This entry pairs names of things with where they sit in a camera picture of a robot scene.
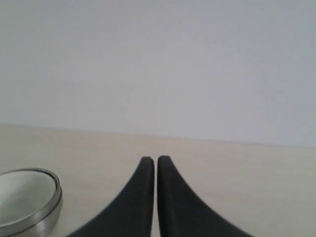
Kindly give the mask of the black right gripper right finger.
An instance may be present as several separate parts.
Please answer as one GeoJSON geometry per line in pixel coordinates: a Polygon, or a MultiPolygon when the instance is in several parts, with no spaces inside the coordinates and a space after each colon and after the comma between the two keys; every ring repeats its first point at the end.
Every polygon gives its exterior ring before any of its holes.
{"type": "Polygon", "coordinates": [[[158,158],[157,206],[162,237],[250,236],[205,204],[169,156],[158,158]]]}

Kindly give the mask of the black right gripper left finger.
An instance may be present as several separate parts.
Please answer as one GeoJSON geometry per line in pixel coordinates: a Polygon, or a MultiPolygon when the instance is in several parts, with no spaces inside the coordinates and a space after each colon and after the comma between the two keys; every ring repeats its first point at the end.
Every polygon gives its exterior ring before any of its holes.
{"type": "Polygon", "coordinates": [[[150,157],[140,162],[115,199],[71,237],[150,237],[152,231],[155,165],[150,157]]]}

